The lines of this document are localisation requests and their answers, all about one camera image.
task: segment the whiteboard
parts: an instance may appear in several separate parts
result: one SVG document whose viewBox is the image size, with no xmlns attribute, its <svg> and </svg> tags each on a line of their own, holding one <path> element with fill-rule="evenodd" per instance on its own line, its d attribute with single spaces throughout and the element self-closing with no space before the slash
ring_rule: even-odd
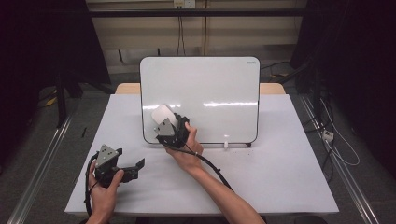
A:
<svg viewBox="0 0 396 224">
<path fill-rule="evenodd" d="M 260 61 L 255 57 L 147 57 L 140 63 L 143 137 L 158 143 L 159 105 L 190 119 L 202 143 L 257 138 Z"/>
</svg>

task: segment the gray carpet floor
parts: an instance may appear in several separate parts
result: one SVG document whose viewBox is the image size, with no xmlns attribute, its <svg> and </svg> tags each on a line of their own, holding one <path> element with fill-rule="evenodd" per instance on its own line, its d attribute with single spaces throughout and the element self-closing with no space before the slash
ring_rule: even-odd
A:
<svg viewBox="0 0 396 224">
<path fill-rule="evenodd" d="M 124 82 L 125 75 L 114 76 L 113 87 Z M 269 80 L 268 71 L 262 71 L 262 81 Z M 109 96 L 94 88 L 83 85 L 84 94 L 81 99 L 67 98 L 69 109 L 71 105 L 78 105 L 76 114 L 71 120 L 64 140 L 62 141 L 49 171 L 46 173 L 40 191 L 30 209 L 24 223 L 79 223 L 83 217 L 75 217 L 64 212 L 75 181 L 87 157 L 96 130 L 106 109 Z M 300 100 L 295 92 L 293 82 L 285 85 L 286 92 L 296 108 L 301 122 L 309 120 Z M 37 165 L 43 157 L 55 133 L 57 125 L 56 105 L 39 108 L 23 134 L 15 154 L 10 158 L 0 175 L 0 223 L 7 223 L 19 198 L 23 194 Z M 380 223 L 393 223 L 396 220 L 396 180 L 373 158 L 364 141 L 356 136 L 343 112 L 332 102 L 334 122 L 340 133 L 347 139 L 361 158 L 361 164 L 350 166 L 349 169 L 361 186 L 371 206 L 375 210 Z M 308 133 L 308 140 L 317 155 L 318 162 L 323 163 L 326 152 L 317 133 Z M 341 138 L 335 136 L 335 144 L 348 161 L 356 160 L 353 153 Z M 332 172 L 327 163 L 324 172 Z M 351 199 L 344 182 L 335 169 L 329 183 L 330 189 L 337 202 L 340 212 L 323 216 L 328 223 L 365 223 Z M 270 224 L 293 223 L 298 215 L 268 216 Z M 111 223 L 134 223 L 134 217 L 114 217 Z M 150 223 L 223 223 L 218 217 L 156 217 Z"/>
</svg>

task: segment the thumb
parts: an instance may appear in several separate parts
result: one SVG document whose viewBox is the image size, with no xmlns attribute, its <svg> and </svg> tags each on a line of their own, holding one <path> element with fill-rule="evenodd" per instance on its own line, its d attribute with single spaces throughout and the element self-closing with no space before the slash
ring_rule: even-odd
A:
<svg viewBox="0 0 396 224">
<path fill-rule="evenodd" d="M 120 184 L 120 182 L 122 180 L 123 175 L 124 175 L 124 171 L 123 170 L 118 170 L 116 172 L 116 174 L 113 176 L 113 180 L 111 181 L 111 184 L 110 184 L 110 186 L 108 188 L 111 189 L 111 190 L 116 191 L 117 187 L 119 186 L 119 184 Z"/>
</svg>

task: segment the black metal bar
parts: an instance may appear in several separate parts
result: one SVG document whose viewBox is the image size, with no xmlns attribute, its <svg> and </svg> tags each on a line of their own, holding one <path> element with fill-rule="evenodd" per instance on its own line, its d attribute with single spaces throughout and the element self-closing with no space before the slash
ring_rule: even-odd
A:
<svg viewBox="0 0 396 224">
<path fill-rule="evenodd" d="M 266 8 L 266 9 L 91 9 L 89 12 L 70 10 L 46 10 L 38 14 L 90 15 L 93 18 L 108 17 L 302 17 L 325 16 L 335 12 L 329 9 Z"/>
</svg>

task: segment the table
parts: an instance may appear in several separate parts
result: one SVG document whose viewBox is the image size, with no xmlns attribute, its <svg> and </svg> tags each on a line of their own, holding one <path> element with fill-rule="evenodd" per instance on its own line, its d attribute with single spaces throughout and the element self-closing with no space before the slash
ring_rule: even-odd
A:
<svg viewBox="0 0 396 224">
<path fill-rule="evenodd" d="M 131 92 L 125 90 L 128 85 L 121 84 L 119 94 L 110 97 L 65 212 L 86 214 L 84 172 L 89 158 L 102 144 L 107 144 L 123 148 L 119 167 L 133 166 L 146 158 L 146 166 L 140 170 L 139 178 L 120 184 L 116 214 L 150 217 L 220 215 L 220 210 L 205 191 L 177 167 L 161 146 L 149 145 L 143 140 L 140 96 L 121 94 Z M 221 169 L 235 192 L 261 215 L 338 212 L 287 94 L 261 96 L 259 136 L 251 147 L 205 146 L 204 156 Z M 210 168 L 208 171 L 216 176 Z"/>
</svg>

